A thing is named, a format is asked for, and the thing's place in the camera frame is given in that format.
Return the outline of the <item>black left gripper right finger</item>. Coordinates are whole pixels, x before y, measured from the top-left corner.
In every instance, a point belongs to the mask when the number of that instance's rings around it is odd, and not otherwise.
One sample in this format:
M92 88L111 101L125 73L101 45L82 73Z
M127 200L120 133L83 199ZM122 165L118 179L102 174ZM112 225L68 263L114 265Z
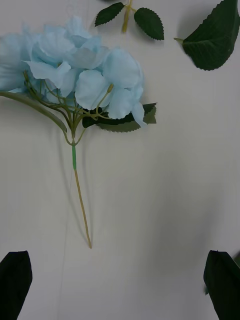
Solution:
M220 320L240 318L240 254L231 257L225 251L208 253L203 280Z

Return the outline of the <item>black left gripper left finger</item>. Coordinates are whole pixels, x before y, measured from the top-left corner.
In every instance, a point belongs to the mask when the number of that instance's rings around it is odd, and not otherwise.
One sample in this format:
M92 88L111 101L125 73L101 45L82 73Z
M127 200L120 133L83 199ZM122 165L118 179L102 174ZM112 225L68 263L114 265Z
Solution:
M9 252L0 262L0 319L16 320L33 281L28 251Z

